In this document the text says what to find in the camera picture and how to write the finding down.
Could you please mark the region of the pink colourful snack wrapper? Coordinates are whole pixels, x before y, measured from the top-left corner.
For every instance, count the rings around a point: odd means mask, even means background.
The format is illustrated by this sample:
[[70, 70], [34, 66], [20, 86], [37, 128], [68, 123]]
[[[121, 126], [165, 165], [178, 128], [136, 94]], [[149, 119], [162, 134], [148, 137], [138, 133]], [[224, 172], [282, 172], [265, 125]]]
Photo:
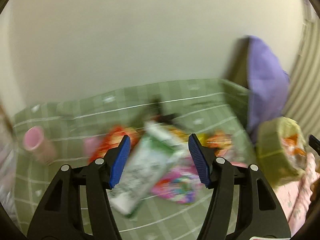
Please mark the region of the pink colourful snack wrapper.
[[157, 181], [150, 192], [172, 202], [191, 204], [200, 188], [201, 181], [194, 165], [176, 165]]

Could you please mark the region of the green white snack bag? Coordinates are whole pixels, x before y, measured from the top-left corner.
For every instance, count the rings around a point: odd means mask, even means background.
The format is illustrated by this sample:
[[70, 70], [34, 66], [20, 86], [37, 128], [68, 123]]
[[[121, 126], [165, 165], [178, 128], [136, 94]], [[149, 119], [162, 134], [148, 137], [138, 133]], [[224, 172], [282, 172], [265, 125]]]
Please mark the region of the green white snack bag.
[[156, 183], [186, 154], [187, 146], [163, 125], [148, 121], [119, 183], [108, 191], [111, 206], [130, 217]]

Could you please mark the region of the pink paper cup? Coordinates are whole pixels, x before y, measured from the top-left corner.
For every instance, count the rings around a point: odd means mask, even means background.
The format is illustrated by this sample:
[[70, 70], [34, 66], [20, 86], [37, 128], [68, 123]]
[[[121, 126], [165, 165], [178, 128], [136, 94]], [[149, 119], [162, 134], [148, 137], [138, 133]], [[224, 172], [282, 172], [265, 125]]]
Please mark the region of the pink paper cup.
[[41, 126], [34, 126], [25, 133], [23, 147], [42, 164], [50, 165], [57, 157], [53, 143], [47, 139]]

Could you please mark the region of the green fabric trash bin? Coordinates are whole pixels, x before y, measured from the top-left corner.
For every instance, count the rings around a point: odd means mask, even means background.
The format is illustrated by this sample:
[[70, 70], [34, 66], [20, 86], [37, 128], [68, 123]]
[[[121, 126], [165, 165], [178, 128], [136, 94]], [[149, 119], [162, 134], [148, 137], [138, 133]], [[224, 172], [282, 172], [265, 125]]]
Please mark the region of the green fabric trash bin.
[[300, 126], [286, 117], [260, 124], [257, 161], [272, 188], [298, 181], [307, 166], [306, 142]]

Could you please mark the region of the orange red snack wrapper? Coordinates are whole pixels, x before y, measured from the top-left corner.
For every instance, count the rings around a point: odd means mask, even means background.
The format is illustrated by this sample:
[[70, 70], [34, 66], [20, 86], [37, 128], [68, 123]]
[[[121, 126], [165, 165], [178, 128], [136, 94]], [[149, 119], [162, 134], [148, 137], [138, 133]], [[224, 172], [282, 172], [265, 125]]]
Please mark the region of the orange red snack wrapper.
[[131, 148], [134, 148], [140, 140], [140, 134], [132, 127], [114, 126], [104, 137], [84, 139], [84, 153], [89, 157], [88, 163], [103, 158], [108, 150], [118, 147], [125, 135], [129, 136]]

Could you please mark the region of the dark wooden headboard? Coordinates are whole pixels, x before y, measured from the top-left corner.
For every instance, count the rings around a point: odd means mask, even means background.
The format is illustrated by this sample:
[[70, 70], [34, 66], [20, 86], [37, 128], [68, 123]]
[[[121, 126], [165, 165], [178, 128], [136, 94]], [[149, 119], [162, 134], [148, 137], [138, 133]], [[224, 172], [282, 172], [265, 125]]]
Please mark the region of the dark wooden headboard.
[[239, 38], [232, 50], [230, 61], [227, 65], [225, 78], [233, 83], [248, 88], [247, 81], [247, 57], [248, 57], [249, 37]]

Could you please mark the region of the purple pillow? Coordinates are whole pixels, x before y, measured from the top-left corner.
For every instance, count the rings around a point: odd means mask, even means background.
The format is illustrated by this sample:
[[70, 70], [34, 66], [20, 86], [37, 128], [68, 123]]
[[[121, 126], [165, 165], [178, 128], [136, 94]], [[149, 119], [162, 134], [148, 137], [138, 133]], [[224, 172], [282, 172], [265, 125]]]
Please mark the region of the purple pillow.
[[247, 133], [255, 144], [260, 124], [281, 116], [289, 94], [290, 78], [271, 48], [250, 36], [247, 53], [248, 102]]

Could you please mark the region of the green checked bed sheet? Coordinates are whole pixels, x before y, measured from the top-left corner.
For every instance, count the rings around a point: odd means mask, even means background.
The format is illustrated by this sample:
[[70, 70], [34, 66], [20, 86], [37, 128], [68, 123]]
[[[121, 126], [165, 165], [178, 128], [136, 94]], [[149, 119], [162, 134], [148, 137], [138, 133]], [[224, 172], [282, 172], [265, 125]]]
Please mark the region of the green checked bed sheet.
[[[154, 83], [122, 88], [76, 101], [35, 103], [14, 117], [17, 167], [14, 200], [18, 225], [27, 233], [32, 216], [49, 183], [63, 164], [87, 164], [84, 140], [102, 137], [115, 125], [140, 131], [159, 100], [165, 114], [174, 114], [176, 124], [188, 133], [230, 134], [236, 161], [255, 162], [255, 152], [246, 133], [247, 89], [226, 80], [202, 79]], [[44, 129], [57, 151], [52, 165], [38, 163], [24, 150], [22, 139], [34, 126]], [[193, 204], [179, 205], [147, 196], [132, 218], [114, 212], [123, 239], [195, 239], [211, 198], [201, 188]]]

